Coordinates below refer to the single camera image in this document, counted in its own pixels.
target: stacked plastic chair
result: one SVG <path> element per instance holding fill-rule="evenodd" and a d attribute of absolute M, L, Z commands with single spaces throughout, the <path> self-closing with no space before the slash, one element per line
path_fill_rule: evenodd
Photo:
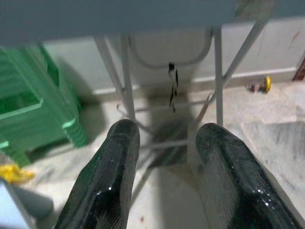
<path fill-rule="evenodd" d="M 42 45 L 0 48 L 0 151 L 19 166 L 25 152 L 68 138 L 87 143 L 79 101 Z"/>

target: metal leg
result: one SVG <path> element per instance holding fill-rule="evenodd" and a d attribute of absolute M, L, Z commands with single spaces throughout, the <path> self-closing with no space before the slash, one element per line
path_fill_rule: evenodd
<path fill-rule="evenodd" d="M 235 56 L 234 60 L 232 61 L 229 69 L 223 76 L 223 85 L 226 84 L 226 82 L 232 77 L 234 71 L 236 68 L 239 66 L 241 61 L 243 60 L 244 56 L 248 53 L 250 50 L 251 46 L 255 42 L 256 38 L 259 36 L 265 25 L 267 24 L 267 20 L 264 21 L 257 21 L 253 28 L 251 29 L 250 33 L 248 34 L 246 40 L 243 42 L 242 47 L 238 51 L 237 55 Z M 216 94 L 213 94 L 211 97 L 209 103 L 211 104 L 216 98 Z"/>
<path fill-rule="evenodd" d="M 223 126 L 223 62 L 221 27 L 215 27 L 213 29 L 213 34 L 215 43 L 216 120 L 218 125 Z"/>
<path fill-rule="evenodd" d="M 105 37 L 95 37 L 94 38 L 97 49 L 99 50 L 100 56 L 104 61 L 105 67 L 108 71 L 108 74 L 111 78 L 111 81 L 115 87 L 116 92 L 119 94 L 120 99 L 122 100 L 122 104 L 127 109 L 126 98 L 123 92 L 123 87 L 114 66 L 112 57 L 110 55 L 108 45 Z"/>
<path fill-rule="evenodd" d="M 133 95 L 132 95 L 132 82 L 130 79 L 129 71 L 129 60 L 128 60 L 128 36 L 121 36 L 121 49 L 122 49 L 122 68 L 123 68 L 123 77 L 125 83 L 125 92 L 126 92 L 126 103 L 128 116 L 131 120 L 135 121 L 135 111 L 133 104 Z"/>

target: white wall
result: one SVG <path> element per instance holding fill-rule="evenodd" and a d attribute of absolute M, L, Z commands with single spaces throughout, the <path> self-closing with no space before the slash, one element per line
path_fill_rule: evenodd
<path fill-rule="evenodd" d="M 253 24 L 232 24 L 223 26 L 223 67 L 228 68 L 237 51 L 241 47 Z M 202 47 L 199 39 L 200 31 L 180 33 L 180 51 L 174 53 L 173 58 L 183 59 L 198 54 Z M 242 61 L 235 73 L 236 76 L 247 76 L 257 72 L 291 72 L 299 64 L 305 51 L 305 18 L 291 18 L 271 21 L 262 31 L 249 53 Z M 100 94 L 114 91 L 111 80 L 103 64 L 92 38 L 64 40 L 45 43 L 48 51 L 77 88 L 79 95 Z M 110 39 L 109 45 L 120 68 L 119 44 L 115 37 Z M 180 81 L 210 79 L 214 76 L 214 46 L 213 42 L 206 58 L 199 64 L 181 68 Z M 152 46 L 142 46 L 139 52 L 149 53 L 147 59 L 153 60 L 156 49 Z M 151 71 L 140 66 L 131 57 L 131 72 L 134 85 L 153 85 L 168 82 L 167 70 Z"/>

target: red object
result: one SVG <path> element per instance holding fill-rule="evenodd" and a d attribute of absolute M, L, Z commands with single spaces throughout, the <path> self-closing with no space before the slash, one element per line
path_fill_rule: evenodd
<path fill-rule="evenodd" d="M 293 77 L 293 81 L 303 80 L 305 77 L 305 58 L 303 59 L 299 69 L 296 71 L 295 76 Z"/>

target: white tile floor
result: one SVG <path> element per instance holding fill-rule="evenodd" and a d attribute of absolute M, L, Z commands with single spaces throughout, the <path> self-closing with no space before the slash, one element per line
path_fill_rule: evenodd
<path fill-rule="evenodd" d="M 189 101 L 202 100 L 209 92 L 192 93 L 187 96 Z M 243 87 L 224 90 L 224 126 L 239 135 L 241 126 L 252 122 L 263 124 L 278 124 L 295 121 L 305 121 L 304 83 L 281 83 L 273 85 L 268 94 L 249 93 Z M 136 100 L 135 106 L 150 104 L 167 104 L 168 98 L 155 101 L 145 99 Z M 37 222 L 38 228 L 50 229 L 56 222 L 62 207 L 80 170 L 92 158 L 100 147 L 111 125 L 122 119 L 116 111 L 117 102 L 88 106 L 80 114 L 81 122 L 89 136 L 91 143 L 85 147 L 75 149 L 66 143 L 46 150 L 41 159 L 27 166 L 35 172 L 36 177 L 26 185 L 26 188 L 41 192 L 54 201 L 54 213 L 47 219 Z M 171 110 L 155 113 L 139 113 L 137 118 L 144 125 L 160 126 L 162 123 L 172 123 L 167 128 L 178 128 L 177 122 L 196 117 L 201 106 L 178 110 L 173 114 Z M 209 106 L 203 122 L 215 122 L 215 104 Z M 159 132 L 158 140 L 163 136 Z M 150 135 L 140 130 L 141 145 L 146 144 Z M 129 229 L 184 229 L 208 228 L 204 218 L 203 208 L 196 193 L 190 168 L 185 162 L 183 154 L 171 166 L 152 167 L 149 165 L 162 153 L 161 151 L 141 150 L 133 186 L 132 206 L 128 221 Z M 305 196 L 305 189 L 297 197 Z"/>

